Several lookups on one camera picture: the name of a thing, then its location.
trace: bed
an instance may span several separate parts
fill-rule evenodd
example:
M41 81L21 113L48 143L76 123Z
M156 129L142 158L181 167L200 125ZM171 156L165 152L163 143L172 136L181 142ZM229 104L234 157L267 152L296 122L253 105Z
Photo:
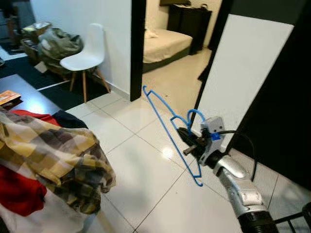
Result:
M145 38L143 73L163 67L189 54L192 37L155 29L157 38Z

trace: black dresser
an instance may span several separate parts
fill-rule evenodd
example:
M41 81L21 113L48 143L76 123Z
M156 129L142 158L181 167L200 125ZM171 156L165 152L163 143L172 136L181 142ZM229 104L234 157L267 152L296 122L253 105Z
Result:
M196 54L203 48L211 14L206 9L172 5L167 30L191 36L190 55Z

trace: bedroom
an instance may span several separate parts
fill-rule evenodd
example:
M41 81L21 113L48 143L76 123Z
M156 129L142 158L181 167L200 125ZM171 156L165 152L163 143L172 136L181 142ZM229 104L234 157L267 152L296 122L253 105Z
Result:
M208 44L221 2L146 2L142 86L157 92L183 117L194 108L204 81L201 74L211 56ZM160 103L157 107L166 110Z

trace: pillow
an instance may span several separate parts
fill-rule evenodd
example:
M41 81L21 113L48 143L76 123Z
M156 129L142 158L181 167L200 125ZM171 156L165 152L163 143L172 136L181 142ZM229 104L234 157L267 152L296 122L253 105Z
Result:
M150 38L158 38L159 36L152 31L150 31L148 28L145 28L145 39L150 39Z

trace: plaid shirt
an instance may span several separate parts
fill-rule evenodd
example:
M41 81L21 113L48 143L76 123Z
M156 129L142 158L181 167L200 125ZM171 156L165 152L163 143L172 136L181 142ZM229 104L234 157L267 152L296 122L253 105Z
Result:
M100 210L101 191L115 185L115 173L99 141L87 129L66 129L0 107L0 164L31 171L70 207L84 214Z

